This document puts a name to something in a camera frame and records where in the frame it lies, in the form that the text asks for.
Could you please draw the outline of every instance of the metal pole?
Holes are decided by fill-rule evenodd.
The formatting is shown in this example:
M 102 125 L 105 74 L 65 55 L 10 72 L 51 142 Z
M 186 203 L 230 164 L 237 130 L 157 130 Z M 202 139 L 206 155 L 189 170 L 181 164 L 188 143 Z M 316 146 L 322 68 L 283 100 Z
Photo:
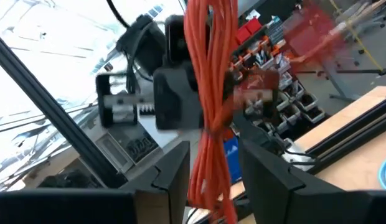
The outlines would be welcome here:
M 101 153 L 95 143 L 78 127 L 74 120 L 64 111 L 1 38 L 0 66 L 2 66 L 38 109 L 41 110 L 63 137 L 75 148 L 80 154 L 80 157 L 94 170 L 107 187 L 118 188 L 126 182 L 126 178 L 122 174 L 117 173 L 117 170 Z

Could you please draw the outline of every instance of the wooden table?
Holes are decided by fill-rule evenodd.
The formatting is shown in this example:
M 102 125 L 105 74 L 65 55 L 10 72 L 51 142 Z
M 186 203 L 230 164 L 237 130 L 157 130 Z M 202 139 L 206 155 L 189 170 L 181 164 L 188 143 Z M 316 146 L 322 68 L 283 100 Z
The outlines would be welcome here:
M 386 98 L 386 86 L 378 86 L 351 103 L 343 110 L 331 116 L 328 120 L 306 133 L 295 141 L 303 149 L 308 150 L 318 142 L 342 128 L 361 114 L 373 108 Z M 354 152 L 343 157 L 316 177 L 323 179 L 344 190 L 381 189 L 377 173 L 386 159 L 386 132 L 364 144 Z M 245 191 L 242 182 L 234 184 L 230 191 L 230 198 L 235 198 Z M 189 223 L 198 222 L 208 215 L 207 210 L 198 210 L 189 220 Z M 239 223 L 255 223 L 254 216 L 250 215 Z

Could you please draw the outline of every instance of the orange cable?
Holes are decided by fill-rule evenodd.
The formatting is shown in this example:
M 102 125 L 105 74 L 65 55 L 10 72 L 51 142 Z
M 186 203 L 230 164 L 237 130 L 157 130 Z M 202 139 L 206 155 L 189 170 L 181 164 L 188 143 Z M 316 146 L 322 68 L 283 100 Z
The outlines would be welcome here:
M 207 9 L 214 16 L 207 51 Z M 237 33 L 237 0 L 190 0 L 184 19 L 184 33 L 199 86 L 204 125 L 188 192 L 191 204 L 237 222 L 230 195 L 230 174 L 223 146 L 223 123 L 232 116 L 233 96 L 223 103 L 225 72 L 229 66 Z M 219 195 L 222 207 L 216 208 Z

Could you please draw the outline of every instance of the blue box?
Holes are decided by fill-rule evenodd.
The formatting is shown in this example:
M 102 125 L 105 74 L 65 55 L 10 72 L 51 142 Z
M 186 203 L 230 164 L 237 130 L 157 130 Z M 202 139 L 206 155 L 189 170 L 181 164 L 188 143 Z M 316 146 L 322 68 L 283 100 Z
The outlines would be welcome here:
M 240 164 L 238 163 L 238 141 L 237 137 L 224 142 L 224 149 L 226 153 L 226 159 L 228 162 L 230 177 L 232 183 L 236 183 L 241 177 L 242 172 L 240 170 Z

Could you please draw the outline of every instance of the gray floor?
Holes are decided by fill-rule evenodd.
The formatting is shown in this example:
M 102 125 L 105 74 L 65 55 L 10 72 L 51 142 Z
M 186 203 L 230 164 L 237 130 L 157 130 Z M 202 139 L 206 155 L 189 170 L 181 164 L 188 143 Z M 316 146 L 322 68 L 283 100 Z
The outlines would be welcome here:
M 365 34 L 360 35 L 360 39 L 363 41 L 363 44 L 373 56 L 374 59 L 383 67 L 386 68 L 386 26 L 384 28 L 376 27 L 372 30 L 367 31 Z M 357 52 L 360 49 L 358 44 L 347 44 L 347 50 L 352 52 L 357 61 L 360 62 L 358 67 L 353 66 L 353 62 L 350 61 L 341 61 L 341 69 L 375 69 L 375 65 L 369 60 L 366 55 L 359 55 Z M 345 82 L 347 87 L 351 89 L 353 93 L 363 95 L 373 89 L 375 86 L 383 85 L 386 86 L 386 75 L 379 77 L 376 74 L 339 74 L 341 80 Z M 327 81 L 325 78 L 319 78 L 316 75 L 301 74 L 299 79 L 303 83 L 305 89 L 309 92 L 316 95 L 319 100 L 320 106 L 329 114 L 335 114 L 348 103 L 337 100 L 330 99 L 329 94 L 337 94 L 336 89 L 333 87 L 330 81 Z M 191 137 L 191 168 L 194 163 L 194 159 L 197 156 L 197 143 L 198 143 L 199 133 L 195 133 Z

